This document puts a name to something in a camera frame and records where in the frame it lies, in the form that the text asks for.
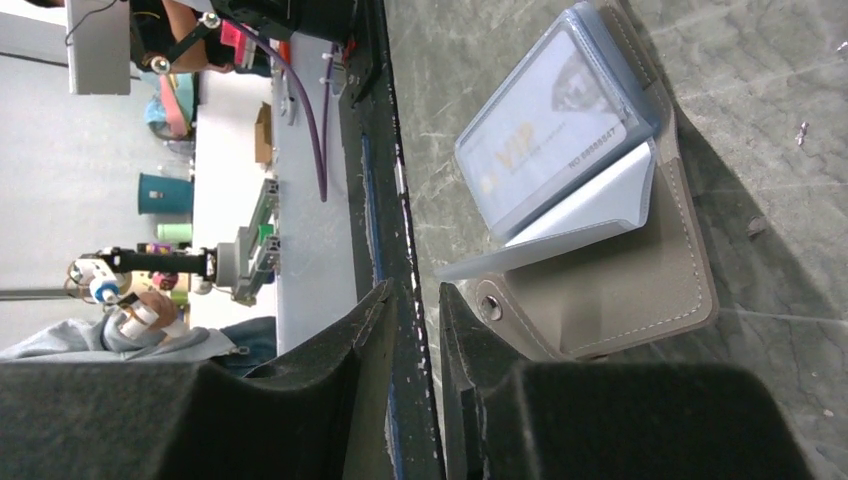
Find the white VIP card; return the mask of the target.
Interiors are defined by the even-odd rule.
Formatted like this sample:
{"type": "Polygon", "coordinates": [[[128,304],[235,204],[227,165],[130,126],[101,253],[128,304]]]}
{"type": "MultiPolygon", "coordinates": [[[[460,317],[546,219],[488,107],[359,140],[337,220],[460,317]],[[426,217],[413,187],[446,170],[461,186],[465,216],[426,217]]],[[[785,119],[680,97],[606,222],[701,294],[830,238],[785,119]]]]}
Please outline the white VIP card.
{"type": "Polygon", "coordinates": [[[457,139],[456,159],[491,233],[514,236],[606,165],[639,124],[568,21],[534,46],[457,139]]]}

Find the grey leather card holder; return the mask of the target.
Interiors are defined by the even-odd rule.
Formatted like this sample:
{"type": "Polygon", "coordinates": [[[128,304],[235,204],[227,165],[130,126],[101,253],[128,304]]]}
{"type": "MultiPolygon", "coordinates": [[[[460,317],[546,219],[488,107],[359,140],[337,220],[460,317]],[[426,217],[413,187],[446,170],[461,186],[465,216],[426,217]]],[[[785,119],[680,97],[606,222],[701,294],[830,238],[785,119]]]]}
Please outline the grey leather card holder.
{"type": "Polygon", "coordinates": [[[470,215],[496,248],[435,271],[442,282],[466,282],[481,321],[537,361],[593,359],[698,327],[717,300],[675,110],[621,2],[557,12],[490,98],[563,21],[588,36],[638,126],[606,165],[512,237],[494,236],[474,200],[470,215]]]}

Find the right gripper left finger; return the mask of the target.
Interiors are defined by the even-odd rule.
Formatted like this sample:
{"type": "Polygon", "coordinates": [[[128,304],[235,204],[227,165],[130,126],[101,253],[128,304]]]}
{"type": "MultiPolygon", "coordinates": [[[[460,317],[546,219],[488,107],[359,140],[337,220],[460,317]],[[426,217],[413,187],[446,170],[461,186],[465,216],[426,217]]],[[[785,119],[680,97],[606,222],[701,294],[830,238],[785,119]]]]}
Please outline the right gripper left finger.
{"type": "Polygon", "coordinates": [[[392,281],[239,378],[210,363],[1,369],[5,479],[386,479],[392,281]]]}

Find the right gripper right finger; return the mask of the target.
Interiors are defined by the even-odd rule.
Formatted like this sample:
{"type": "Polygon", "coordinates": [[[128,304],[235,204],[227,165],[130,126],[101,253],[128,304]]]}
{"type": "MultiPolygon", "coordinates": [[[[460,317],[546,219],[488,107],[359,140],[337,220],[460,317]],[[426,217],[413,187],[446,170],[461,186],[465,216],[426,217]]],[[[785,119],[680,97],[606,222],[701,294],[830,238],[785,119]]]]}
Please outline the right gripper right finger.
{"type": "Polygon", "coordinates": [[[532,361],[440,287],[451,479],[809,479],[776,402],[724,364],[532,361]]]}

